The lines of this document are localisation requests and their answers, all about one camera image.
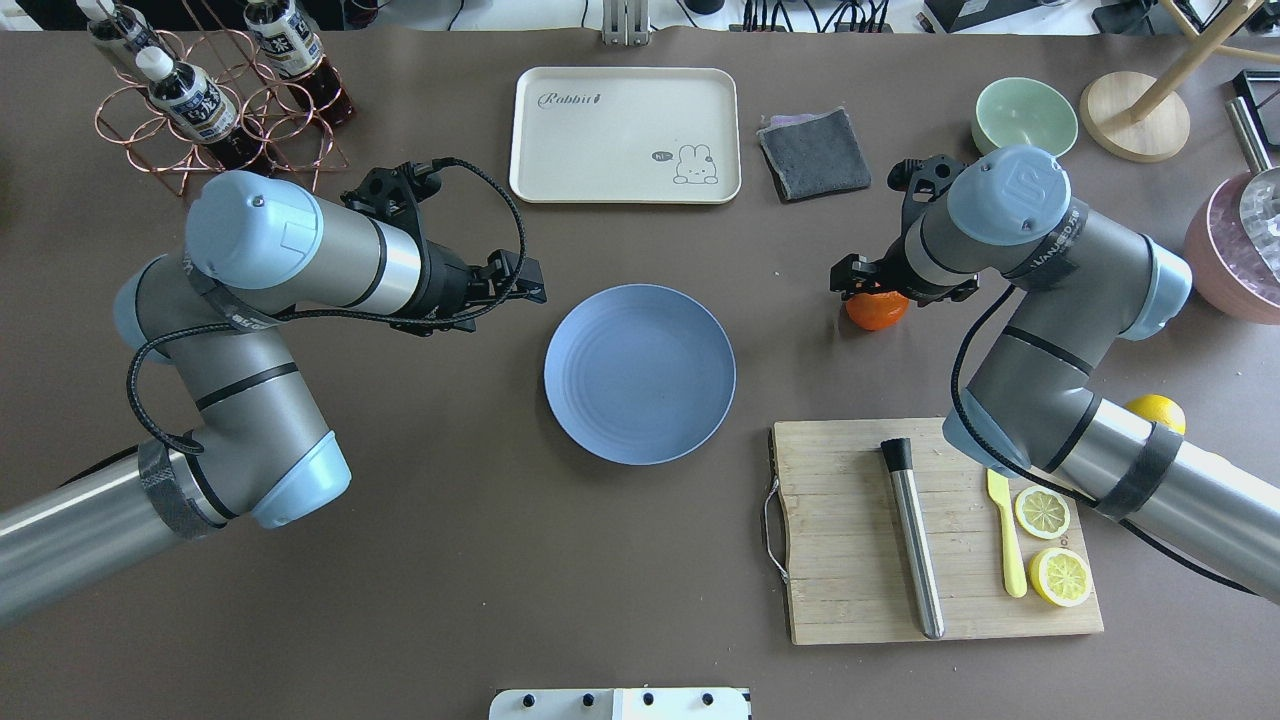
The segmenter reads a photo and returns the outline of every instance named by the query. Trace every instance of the green bowl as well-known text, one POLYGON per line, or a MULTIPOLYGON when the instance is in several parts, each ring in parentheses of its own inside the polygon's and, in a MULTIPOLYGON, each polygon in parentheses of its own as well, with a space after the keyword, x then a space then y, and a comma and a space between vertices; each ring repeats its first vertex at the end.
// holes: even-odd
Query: green bowl
POLYGON ((1075 110, 1038 79, 1006 77, 983 88, 974 108, 973 141, 983 155, 1009 145, 1034 145, 1061 156, 1075 145, 1075 110))

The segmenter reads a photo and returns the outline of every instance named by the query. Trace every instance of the metal muddler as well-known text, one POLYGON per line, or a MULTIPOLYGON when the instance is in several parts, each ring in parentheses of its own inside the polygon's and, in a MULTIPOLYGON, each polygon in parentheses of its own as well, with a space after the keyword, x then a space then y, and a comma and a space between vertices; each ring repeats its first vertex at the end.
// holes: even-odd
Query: metal muddler
POLYGON ((946 632, 942 624, 942 601, 938 600, 938 582, 933 577, 933 560, 929 555, 929 538, 924 532, 924 514, 920 511, 920 498, 915 492, 915 473, 911 471, 910 438, 887 439, 881 443, 888 477, 893 484, 893 497, 897 498, 897 516, 902 524, 906 539, 906 557, 911 565, 911 585, 915 589, 915 605, 920 611, 920 630, 924 637, 936 641, 946 632))

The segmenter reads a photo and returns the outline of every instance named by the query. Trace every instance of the bottle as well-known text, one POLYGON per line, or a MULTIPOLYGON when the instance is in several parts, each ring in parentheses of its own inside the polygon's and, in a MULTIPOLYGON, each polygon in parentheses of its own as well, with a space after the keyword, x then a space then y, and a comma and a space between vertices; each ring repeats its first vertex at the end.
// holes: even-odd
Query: bottle
POLYGON ((248 0, 244 5, 244 24, 257 38, 271 68, 289 82, 289 92, 302 108, 308 106, 311 95, 316 111, 326 123, 338 127, 356 114, 351 96, 342 87, 338 73, 324 54, 320 38, 298 12, 293 0, 248 0))
POLYGON ((151 81, 151 104, 183 135, 209 149, 224 169, 271 174, 271 147, 244 131, 239 109, 204 69, 174 60, 159 47, 138 53, 138 69, 151 81))
POLYGON ((145 47, 159 47, 173 58, 156 31, 147 24, 147 19, 133 8, 116 5, 111 0, 76 0, 76 4, 88 18, 87 29, 93 37, 93 45, 120 74, 133 77, 137 73, 134 58, 145 47))

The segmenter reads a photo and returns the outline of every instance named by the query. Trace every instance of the brown table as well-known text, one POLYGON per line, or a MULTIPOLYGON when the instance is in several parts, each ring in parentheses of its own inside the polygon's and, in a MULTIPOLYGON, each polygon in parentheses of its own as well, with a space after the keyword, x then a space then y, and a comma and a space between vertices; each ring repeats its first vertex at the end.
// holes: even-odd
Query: brown table
MULTIPOLYGON (((251 520, 0 630, 0 716, 484 717, 495 689, 728 684, 755 717, 1266 717, 1276 607, 1220 589, 1120 528, 1084 518, 1107 630, 1053 639, 794 647, 758 509, 765 429, 782 419, 941 415, 956 345, 996 295, 913 309, 864 336, 827 269, 897 233, 882 186, 782 205, 760 115, 846 105, 877 178, 905 156, 973 159, 968 109, 989 81, 1042 78, 1078 99, 1114 69, 1158 73, 1184 45, 1117 37, 765 37, 663 31, 333 35, 361 105, 353 169, 456 155, 504 177, 516 78, 534 65, 712 65, 737 81, 742 190, 723 206, 525 206, 550 302, 474 336, 426 341, 355 322, 284 332, 355 473, 332 506, 266 533, 251 520), (667 465, 579 448, 541 391, 559 319, 589 295, 654 282, 728 332, 739 393, 721 430, 667 465)), ((109 87, 81 35, 0 35, 0 507, 145 438, 124 400, 129 352, 110 302, 182 238, 183 204, 90 128, 109 87)), ((1189 146, 1143 167, 1082 137, 1076 195, 1170 247, 1244 169, 1222 102, 1234 60, 1181 95, 1189 146)), ((479 261, 512 246, 500 201, 462 172, 426 204, 434 240, 479 261)), ((1274 477, 1280 332, 1197 296, 1119 343, 1094 387, 1178 398, 1189 439, 1274 477)), ((143 378, 170 429, 197 421, 172 372, 143 378)))

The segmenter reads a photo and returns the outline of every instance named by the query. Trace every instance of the rabbit logo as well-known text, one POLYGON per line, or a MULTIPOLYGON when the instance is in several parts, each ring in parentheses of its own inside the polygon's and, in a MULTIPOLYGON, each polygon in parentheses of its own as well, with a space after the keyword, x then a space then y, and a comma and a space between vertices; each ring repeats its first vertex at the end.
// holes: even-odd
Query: rabbit logo
POLYGON ((712 149, 705 145, 681 145, 680 161, 676 163, 676 184, 716 184, 716 161, 712 149))

